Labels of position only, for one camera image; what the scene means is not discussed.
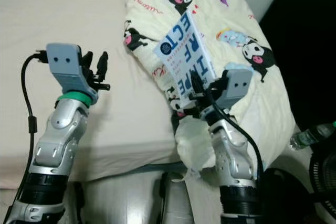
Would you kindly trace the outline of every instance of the plastic water bottle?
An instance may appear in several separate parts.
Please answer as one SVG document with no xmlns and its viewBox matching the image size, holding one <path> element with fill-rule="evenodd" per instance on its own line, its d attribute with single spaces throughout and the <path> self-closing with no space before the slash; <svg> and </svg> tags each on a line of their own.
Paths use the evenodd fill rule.
<svg viewBox="0 0 336 224">
<path fill-rule="evenodd" d="M 303 132 L 294 134 L 289 141 L 289 146 L 294 150 L 303 149 L 311 144 L 327 139 L 336 130 L 336 121 L 320 124 Z"/>
</svg>

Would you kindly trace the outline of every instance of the cable connector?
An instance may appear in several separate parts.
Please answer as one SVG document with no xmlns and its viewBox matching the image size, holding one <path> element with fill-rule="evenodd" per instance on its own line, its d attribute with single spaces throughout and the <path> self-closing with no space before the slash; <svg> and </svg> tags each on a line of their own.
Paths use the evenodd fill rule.
<svg viewBox="0 0 336 224">
<path fill-rule="evenodd" d="M 48 63 L 47 51 L 46 50 L 36 50 L 36 54 L 34 54 L 34 58 L 38 59 L 39 62 Z"/>
<path fill-rule="evenodd" d="M 37 132 L 37 120 L 33 115 L 28 117 L 28 129 L 30 134 Z"/>
</svg>

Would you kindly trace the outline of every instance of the white bedsheet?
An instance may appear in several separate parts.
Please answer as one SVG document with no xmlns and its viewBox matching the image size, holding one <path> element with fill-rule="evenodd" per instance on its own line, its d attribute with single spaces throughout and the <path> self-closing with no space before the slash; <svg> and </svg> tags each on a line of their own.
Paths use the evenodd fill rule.
<svg viewBox="0 0 336 224">
<path fill-rule="evenodd" d="M 49 42 L 78 44 L 83 54 L 93 51 L 93 66 L 103 51 L 109 53 L 111 91 L 99 92 L 90 108 L 71 179 L 92 180 L 178 160 L 165 97 L 124 49 L 124 17 L 124 0 L 0 0 L 0 188 L 18 186 L 28 154 L 21 66 Z M 26 78 L 38 119 L 37 142 L 61 88 L 49 67 L 36 61 Z"/>
</svg>

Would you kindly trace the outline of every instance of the book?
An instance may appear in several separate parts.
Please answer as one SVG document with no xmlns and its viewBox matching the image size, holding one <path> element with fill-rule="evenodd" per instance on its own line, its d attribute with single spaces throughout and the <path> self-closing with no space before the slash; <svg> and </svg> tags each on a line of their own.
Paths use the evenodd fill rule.
<svg viewBox="0 0 336 224">
<path fill-rule="evenodd" d="M 176 82 L 181 108 L 192 103 L 189 99 L 189 95 L 194 93 L 191 71 L 198 73 L 205 89 L 216 78 L 211 58 L 201 41 L 200 32 L 189 10 L 154 48 L 154 53 Z"/>
</svg>

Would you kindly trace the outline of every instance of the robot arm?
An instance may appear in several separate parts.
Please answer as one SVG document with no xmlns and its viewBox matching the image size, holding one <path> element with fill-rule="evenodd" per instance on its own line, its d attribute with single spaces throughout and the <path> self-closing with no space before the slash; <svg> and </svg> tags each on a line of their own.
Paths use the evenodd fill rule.
<svg viewBox="0 0 336 224">
<path fill-rule="evenodd" d="M 190 99 L 196 100 L 200 118 L 209 125 L 215 150 L 222 223 L 257 223 L 261 217 L 253 163 L 247 153 L 248 141 L 231 136 L 227 125 L 227 120 L 231 120 L 223 112 L 246 95 L 251 78 L 252 72 L 246 69 L 225 70 L 220 79 L 204 90 L 197 73 L 192 74 L 196 95 Z"/>
<path fill-rule="evenodd" d="M 98 100 L 98 89 L 107 70 L 107 53 L 98 63 L 97 74 L 89 69 L 92 53 L 82 58 L 72 44 L 48 44 L 50 69 L 62 86 L 55 111 L 39 139 L 21 194 L 8 211 L 5 224 L 57 223 L 65 212 L 62 203 L 78 142 L 87 127 L 89 107 Z"/>
</svg>

